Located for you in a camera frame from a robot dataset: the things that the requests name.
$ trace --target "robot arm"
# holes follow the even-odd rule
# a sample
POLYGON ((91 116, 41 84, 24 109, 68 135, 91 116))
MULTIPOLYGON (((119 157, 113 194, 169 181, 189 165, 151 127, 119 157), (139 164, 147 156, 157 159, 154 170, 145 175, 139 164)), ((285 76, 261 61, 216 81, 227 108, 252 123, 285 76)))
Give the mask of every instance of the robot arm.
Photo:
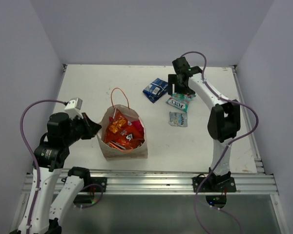
MULTIPOLYGON (((185 57, 177 58, 172 62, 176 74, 168 75, 168 94, 194 94, 196 93, 210 110, 208 132, 213 139, 213 160, 210 166, 214 168, 227 143, 240 130, 240 107, 232 103, 220 100, 226 98, 206 79, 202 79, 202 70, 190 67, 185 57)), ((230 179, 230 148, 211 176, 210 184, 215 186, 230 179)))
POLYGON ((88 169, 73 168, 66 183, 53 200, 57 180, 62 172, 64 161, 69 155, 69 146, 79 139, 91 139, 101 129, 101 125, 92 122, 85 113, 81 113, 82 100, 71 99, 65 107, 66 113, 55 113, 47 123, 47 133, 34 150, 40 171, 40 186, 37 186, 37 168, 33 170, 33 184, 28 205, 17 234, 57 234, 61 233, 61 223, 75 196, 90 180, 88 169))

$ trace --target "teal snack package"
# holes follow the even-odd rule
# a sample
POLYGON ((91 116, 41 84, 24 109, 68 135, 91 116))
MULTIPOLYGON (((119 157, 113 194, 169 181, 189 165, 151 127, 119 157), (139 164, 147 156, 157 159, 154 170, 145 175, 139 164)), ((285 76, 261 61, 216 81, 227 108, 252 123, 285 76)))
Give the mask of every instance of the teal snack package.
POLYGON ((173 94, 166 103, 179 110, 187 112, 190 101, 193 97, 195 97, 195 95, 173 94))
POLYGON ((188 115, 187 113, 169 113, 169 122, 171 126, 187 127, 188 126, 188 115))

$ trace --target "tabletop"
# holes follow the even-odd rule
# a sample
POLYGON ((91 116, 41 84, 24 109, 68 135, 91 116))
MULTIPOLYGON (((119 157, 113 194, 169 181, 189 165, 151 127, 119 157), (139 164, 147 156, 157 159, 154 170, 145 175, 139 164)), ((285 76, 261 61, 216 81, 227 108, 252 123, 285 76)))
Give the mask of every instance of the tabletop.
MULTIPOLYGON (((168 124, 169 112, 178 109, 166 104, 169 95, 151 103, 142 93, 156 78, 167 81, 174 74, 172 66, 125 66, 125 65, 68 65, 58 100, 68 101, 79 97, 83 100, 82 112, 94 122, 100 122, 111 106, 110 95, 115 87, 121 88, 146 128, 147 159, 106 161, 97 138, 79 140, 70 146, 70 155, 65 168, 73 166, 102 170, 207 172, 212 161, 213 141, 207 131, 209 109, 199 96, 191 101, 188 109, 188 127, 173 127, 168 124)), ((222 94, 237 99, 232 69, 207 67, 206 77, 222 94)), ((116 90, 115 104, 126 105, 123 94, 116 90)), ((63 112, 56 104, 54 112, 63 112)), ((247 132, 241 111, 241 130, 247 132)), ((256 173, 252 147, 248 137, 232 145, 230 170, 232 173, 256 173)))

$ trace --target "gray snack package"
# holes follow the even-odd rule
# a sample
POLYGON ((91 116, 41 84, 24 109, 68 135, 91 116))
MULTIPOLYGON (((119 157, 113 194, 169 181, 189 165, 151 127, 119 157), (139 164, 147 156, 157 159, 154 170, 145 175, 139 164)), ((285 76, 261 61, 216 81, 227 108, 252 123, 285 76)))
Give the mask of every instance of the gray snack package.
POLYGON ((171 126, 187 127, 188 126, 187 113, 170 112, 169 124, 171 126))

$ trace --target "gray wall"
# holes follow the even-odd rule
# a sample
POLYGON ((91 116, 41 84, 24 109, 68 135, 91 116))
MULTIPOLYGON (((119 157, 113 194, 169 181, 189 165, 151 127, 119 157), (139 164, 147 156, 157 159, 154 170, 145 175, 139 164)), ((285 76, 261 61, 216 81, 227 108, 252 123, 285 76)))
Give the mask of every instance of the gray wall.
MULTIPOLYGON (((30 103, 56 98, 62 65, 28 0, 0 0, 0 234, 9 232, 31 157, 19 122, 30 103)), ((34 147, 52 105, 41 104, 25 118, 34 147)))
POLYGON ((258 112, 260 154, 293 233, 293 0, 275 0, 237 71, 245 102, 258 112))
POLYGON ((224 66, 241 59, 273 0, 31 2, 64 63, 168 65, 199 50, 224 66))

